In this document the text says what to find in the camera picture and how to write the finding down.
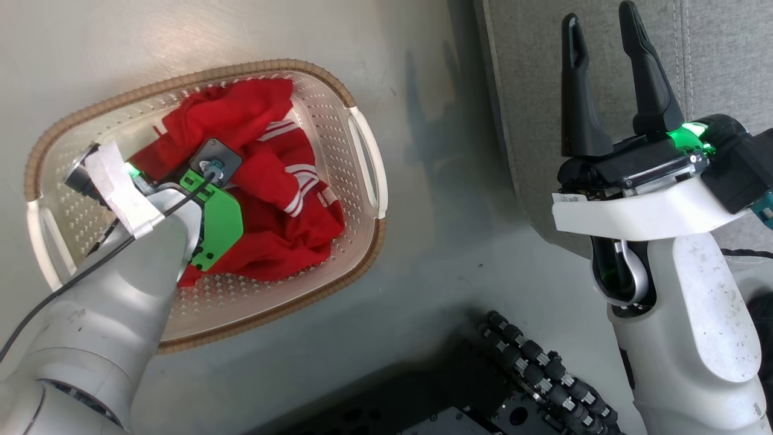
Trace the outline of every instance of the gray fabric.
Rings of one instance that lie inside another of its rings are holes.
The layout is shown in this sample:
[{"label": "gray fabric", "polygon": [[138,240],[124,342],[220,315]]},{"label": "gray fabric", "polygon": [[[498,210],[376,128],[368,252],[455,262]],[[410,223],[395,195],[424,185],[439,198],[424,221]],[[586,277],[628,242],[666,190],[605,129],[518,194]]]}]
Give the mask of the gray fabric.
[{"label": "gray fabric", "polygon": [[[576,13],[591,58],[591,86],[614,140],[633,134],[631,63],[622,49],[617,2],[482,0],[501,129],[516,192],[550,243],[589,257],[587,237],[556,231],[550,193],[560,157],[561,19]],[[750,132],[773,127],[773,8],[763,0],[640,0],[650,40],[687,119],[727,113]],[[753,216],[714,232],[720,246],[773,250],[773,232]],[[744,269],[757,259],[733,259]]]}]

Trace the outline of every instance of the red clothing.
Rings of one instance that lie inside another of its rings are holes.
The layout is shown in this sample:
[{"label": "red clothing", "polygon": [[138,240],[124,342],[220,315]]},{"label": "red clothing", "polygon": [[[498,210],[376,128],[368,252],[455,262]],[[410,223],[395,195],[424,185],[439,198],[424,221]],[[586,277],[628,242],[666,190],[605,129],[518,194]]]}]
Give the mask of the red clothing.
[{"label": "red clothing", "polygon": [[179,286],[203,273],[283,279],[330,256],[343,212],[317,175],[306,134],[284,120],[291,94],[290,80],[249,80],[190,95],[164,117],[168,132],[131,157],[156,180],[187,163],[208,138],[242,157],[231,179],[237,187],[228,191],[242,208],[244,234],[208,271],[189,266]]}]

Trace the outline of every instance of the black cable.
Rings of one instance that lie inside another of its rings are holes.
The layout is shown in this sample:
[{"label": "black cable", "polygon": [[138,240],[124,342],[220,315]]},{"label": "black cable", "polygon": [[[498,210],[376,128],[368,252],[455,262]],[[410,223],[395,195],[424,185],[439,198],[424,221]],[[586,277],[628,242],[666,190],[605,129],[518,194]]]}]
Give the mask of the black cable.
[{"label": "black cable", "polygon": [[[188,201],[193,199],[196,195],[200,194],[202,190],[204,190],[209,183],[212,182],[212,178],[214,178],[214,174],[210,174],[196,189],[194,189],[190,194],[186,195],[185,198],[181,199],[177,204],[173,205],[171,208],[169,208],[167,211],[164,212],[164,216],[168,218],[172,215],[172,213],[179,210],[180,207],[185,205]],[[27,313],[27,315],[22,319],[22,321],[19,323],[19,325],[16,327],[15,330],[11,333],[11,337],[8,338],[8,340],[5,342],[5,346],[3,346],[2,350],[0,351],[0,363],[3,362],[5,359],[5,356],[8,354],[8,352],[11,350],[11,346],[13,345],[14,341],[16,341],[16,338],[19,338],[19,335],[22,333],[24,328],[29,324],[29,322],[37,315],[37,313],[40,312],[40,310],[43,309],[46,305],[51,303],[54,299],[61,296],[64,292],[66,292],[69,289],[72,289],[76,284],[78,284],[83,278],[86,278],[91,273],[93,273],[95,270],[99,269],[101,266],[103,266],[105,263],[109,262],[113,259],[116,255],[118,255],[119,252],[126,249],[127,246],[131,245],[131,243],[136,240],[134,235],[130,236],[126,240],[122,241],[119,246],[117,246],[112,251],[108,252],[108,254],[101,259],[98,259],[97,262],[95,262],[93,265],[91,265],[88,269],[84,270],[83,273],[79,273],[78,275],[75,275],[70,279],[70,281],[67,281],[64,283],[56,292],[53,292],[46,296],[46,298],[37,305],[35,305],[35,308],[32,308],[32,311]]]},{"label": "black cable", "polygon": [[210,175],[208,175],[208,176],[207,176],[207,178],[205,178],[205,179],[204,179],[204,181],[203,181],[203,182],[202,182],[202,183],[201,183],[201,184],[200,184],[200,185],[199,185],[199,186],[198,186],[196,189],[193,189],[193,190],[191,190],[191,193],[190,193],[190,194],[188,194],[188,195],[187,195],[185,198],[183,198],[183,199],[182,199],[180,202],[178,202],[177,204],[173,205],[173,206],[172,206],[172,208],[170,208],[170,209],[168,209],[167,211],[165,211],[165,212],[164,212],[164,217],[168,218],[169,216],[172,216],[172,213],[174,213],[174,212],[176,212],[177,210],[179,210],[179,208],[180,208],[180,207],[182,207],[182,206],[183,206],[183,205],[185,205],[185,204],[186,204],[188,201],[190,201],[190,200],[192,200],[193,198],[195,198],[195,197],[196,197],[196,195],[198,195],[198,194],[202,193],[202,191],[203,191],[203,190],[204,190],[204,189],[205,189],[207,186],[209,186],[209,184],[210,184],[210,183],[212,183],[212,179],[213,179],[213,178],[215,178],[215,174],[214,174],[214,173],[211,173]]},{"label": "black cable", "polygon": [[89,252],[86,254],[86,257],[88,257],[91,254],[94,254],[100,246],[104,243],[105,240],[107,240],[108,237],[110,237],[110,234],[113,233],[113,230],[118,226],[118,223],[120,221],[116,218],[113,220],[113,223],[110,224],[109,227],[107,227],[107,230],[105,230],[104,235],[100,237],[99,241],[97,243],[94,243],[94,246],[89,249]]},{"label": "black cable", "polygon": [[773,260],[773,252],[755,251],[754,249],[725,249],[722,248],[722,255],[728,257],[762,257],[763,259]]}]

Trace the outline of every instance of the white tape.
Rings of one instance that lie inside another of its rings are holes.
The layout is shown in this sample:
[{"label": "white tape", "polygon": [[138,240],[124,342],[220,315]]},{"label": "white tape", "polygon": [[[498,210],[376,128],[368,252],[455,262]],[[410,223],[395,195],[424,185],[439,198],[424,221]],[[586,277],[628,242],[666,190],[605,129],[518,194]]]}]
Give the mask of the white tape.
[{"label": "white tape", "polygon": [[126,173],[115,141],[100,145],[86,158],[86,171],[104,202],[136,238],[153,231],[153,225],[164,219]]}]

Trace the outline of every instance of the label sticker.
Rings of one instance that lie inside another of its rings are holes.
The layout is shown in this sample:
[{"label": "label sticker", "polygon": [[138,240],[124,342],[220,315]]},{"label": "label sticker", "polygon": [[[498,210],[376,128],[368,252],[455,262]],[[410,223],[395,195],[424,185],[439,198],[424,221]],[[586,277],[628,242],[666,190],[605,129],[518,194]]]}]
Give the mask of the label sticker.
[{"label": "label sticker", "polygon": [[580,194],[553,194],[553,204],[559,202],[587,202],[587,197]]}]

